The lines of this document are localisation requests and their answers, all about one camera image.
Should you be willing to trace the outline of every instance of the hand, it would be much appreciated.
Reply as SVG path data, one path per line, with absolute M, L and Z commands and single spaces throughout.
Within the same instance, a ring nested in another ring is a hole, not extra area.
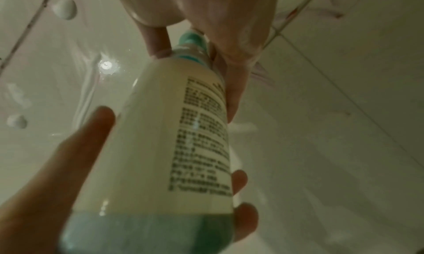
M 2 254 L 55 253 L 72 205 L 115 123 L 108 107 L 99 107 L 87 123 L 63 141 L 42 169 L 0 207 Z M 234 193 L 247 183 L 243 171 L 232 175 Z M 235 209 L 235 240 L 254 232 L 258 215 L 254 206 Z
M 139 27 L 151 56 L 171 48 L 166 27 L 188 20 L 203 32 L 224 77 L 227 115 L 237 112 L 250 70 L 259 58 L 274 18 L 277 0 L 121 0 Z

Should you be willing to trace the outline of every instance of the bottle bottom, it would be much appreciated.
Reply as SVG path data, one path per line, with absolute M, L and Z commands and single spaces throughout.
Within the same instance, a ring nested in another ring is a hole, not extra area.
M 216 254 L 233 240 L 232 214 L 123 215 L 74 212 L 62 254 Z

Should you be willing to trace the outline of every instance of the translucent bottle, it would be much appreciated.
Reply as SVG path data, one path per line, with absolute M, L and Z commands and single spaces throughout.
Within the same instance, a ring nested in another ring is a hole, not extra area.
M 234 234 L 224 83 L 187 31 L 138 78 L 74 204 L 64 254 L 216 254 Z

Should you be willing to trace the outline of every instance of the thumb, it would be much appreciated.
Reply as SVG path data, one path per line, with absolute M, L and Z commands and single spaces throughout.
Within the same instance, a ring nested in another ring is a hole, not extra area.
M 43 168 L 0 207 L 0 235 L 6 227 L 12 234 L 27 231 L 32 237 L 38 232 L 45 238 L 58 237 L 114 123 L 113 111 L 99 107 L 63 141 Z

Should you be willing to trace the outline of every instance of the tiled floor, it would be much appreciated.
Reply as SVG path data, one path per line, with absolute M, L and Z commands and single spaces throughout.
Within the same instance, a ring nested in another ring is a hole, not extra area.
M 0 202 L 72 131 L 96 53 L 117 71 L 99 78 L 91 109 L 105 104 L 118 112 L 149 61 L 118 0 L 76 1 L 71 21 L 46 7 L 1 75 L 2 121 L 22 113 L 29 125 L 0 125 Z M 16 21 L 9 18 L 15 6 L 0 2 L 0 22 L 10 25 L 0 31 L 0 57 L 41 2 L 26 0 Z M 301 2 L 280 0 L 277 12 Z M 274 84 L 251 79 L 229 126 L 233 169 L 250 176 L 237 199 L 253 202 L 261 221 L 226 254 L 424 247 L 423 14 L 420 0 L 312 0 L 264 50 L 260 63 Z M 169 28 L 174 44 L 188 25 Z

